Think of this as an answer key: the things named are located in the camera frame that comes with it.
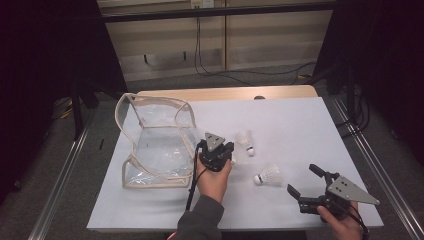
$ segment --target table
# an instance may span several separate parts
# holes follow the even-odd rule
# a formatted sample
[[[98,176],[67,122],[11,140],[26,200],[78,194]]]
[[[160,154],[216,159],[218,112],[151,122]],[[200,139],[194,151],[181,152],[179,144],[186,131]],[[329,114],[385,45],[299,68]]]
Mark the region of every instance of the table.
[[[322,195],[325,182],[308,170],[310,163],[340,172],[366,189],[322,99],[311,86],[139,94],[189,101],[198,127],[228,141],[233,140],[238,130],[252,130],[256,155],[238,161],[230,174],[223,201],[226,211],[219,224],[224,231],[305,230],[325,226],[319,216],[299,213],[297,201],[285,188],[290,183],[303,196]],[[258,95],[267,100],[252,101]],[[175,230],[184,212],[188,188],[123,189],[121,165],[129,148],[121,134],[87,228],[100,232]],[[255,186],[252,177],[272,163],[283,173],[283,187]],[[360,204],[360,212],[368,226],[383,226],[373,205]]]

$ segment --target human hand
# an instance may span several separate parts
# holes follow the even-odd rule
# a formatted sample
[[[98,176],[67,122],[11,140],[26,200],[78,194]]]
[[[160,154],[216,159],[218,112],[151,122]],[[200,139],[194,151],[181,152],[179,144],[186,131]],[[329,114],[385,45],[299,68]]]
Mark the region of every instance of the human hand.
[[[358,203],[351,202],[352,207],[358,210]],[[358,213],[349,208],[349,212],[354,216],[358,217]],[[333,232],[333,236],[338,240],[360,240],[362,239],[362,229],[355,220],[353,220],[350,216],[347,216],[345,219],[339,221],[337,220],[328,210],[323,206],[318,206],[318,213],[322,218],[327,221],[331,226],[331,230]]]
[[[197,158],[197,175],[206,167],[201,163],[199,157]],[[206,170],[197,181],[197,188],[200,194],[206,195],[215,199],[217,202],[222,203],[225,191],[227,190],[228,175],[231,172],[231,162],[227,161],[224,168],[220,172],[212,172]]]

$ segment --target shuttlecock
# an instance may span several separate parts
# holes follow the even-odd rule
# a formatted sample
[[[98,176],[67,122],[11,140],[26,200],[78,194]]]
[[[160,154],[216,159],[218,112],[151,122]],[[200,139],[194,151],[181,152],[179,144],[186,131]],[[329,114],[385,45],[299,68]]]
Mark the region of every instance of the shuttlecock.
[[[255,149],[253,148],[252,143],[252,134],[250,133],[250,130],[237,133],[236,142],[246,150],[249,156],[253,156],[255,154]]]
[[[253,177],[256,185],[281,185],[283,176],[275,164],[267,167],[260,174]]]

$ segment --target dark floor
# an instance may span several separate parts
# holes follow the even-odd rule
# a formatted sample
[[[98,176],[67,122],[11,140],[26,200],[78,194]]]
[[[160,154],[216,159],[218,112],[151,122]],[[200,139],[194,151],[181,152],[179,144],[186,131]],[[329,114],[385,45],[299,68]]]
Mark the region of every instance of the dark floor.
[[[267,69],[281,71],[279,68]],[[232,75],[252,85],[284,85],[293,82],[293,75],[251,76],[235,73]],[[222,76],[199,77],[197,75],[181,76],[172,79],[156,79],[142,82],[129,82],[130,92],[153,89],[230,87],[244,84]],[[317,92],[327,104],[335,122],[342,122],[332,102],[332,97],[325,92],[325,82],[316,86]],[[84,146],[72,170],[71,177],[51,221],[45,239],[164,239],[165,233],[122,233],[100,234],[86,229],[91,210],[95,204],[110,157],[114,151],[118,128],[113,117],[116,101],[107,96],[100,96],[100,106],[90,110],[94,114]],[[340,128],[341,135],[346,129]],[[21,179],[22,189],[8,195],[0,207],[0,239],[28,239],[43,206],[54,187],[62,166],[73,143],[72,115],[56,120],[49,130],[37,159],[29,167],[27,174]],[[397,186],[400,193],[409,203],[419,222],[424,222],[424,169],[412,155],[408,146],[392,137],[391,128],[371,107],[371,118],[368,127],[363,131],[368,143],[382,162],[385,170]],[[352,137],[344,139],[346,147],[358,168],[361,177],[368,186],[368,191],[381,200],[377,206],[385,227],[372,229],[371,239],[409,239],[397,213],[380,187],[377,179],[369,170],[361,151]],[[306,233],[284,233],[285,239],[328,239],[329,229],[310,230]],[[224,234],[225,239],[283,239],[281,232]]]

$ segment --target white tabletop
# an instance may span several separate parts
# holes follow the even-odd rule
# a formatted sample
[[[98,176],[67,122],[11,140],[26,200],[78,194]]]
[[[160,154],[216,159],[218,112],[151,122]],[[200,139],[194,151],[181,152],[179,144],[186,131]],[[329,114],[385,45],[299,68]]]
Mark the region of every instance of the white tabletop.
[[[300,230],[323,227],[318,215],[301,214],[286,190],[294,186],[304,197],[324,194],[325,181],[309,164],[339,172],[366,189],[321,98],[190,102],[200,129],[234,141],[250,129],[256,149],[240,158],[231,171],[223,200],[222,230]],[[175,230],[184,212],[188,188],[123,189],[122,163],[130,151],[119,136],[115,152],[87,228],[101,232]],[[256,186],[253,176],[276,164],[282,187]],[[193,199],[198,199],[198,191]],[[373,205],[360,204],[369,227],[383,226]]]

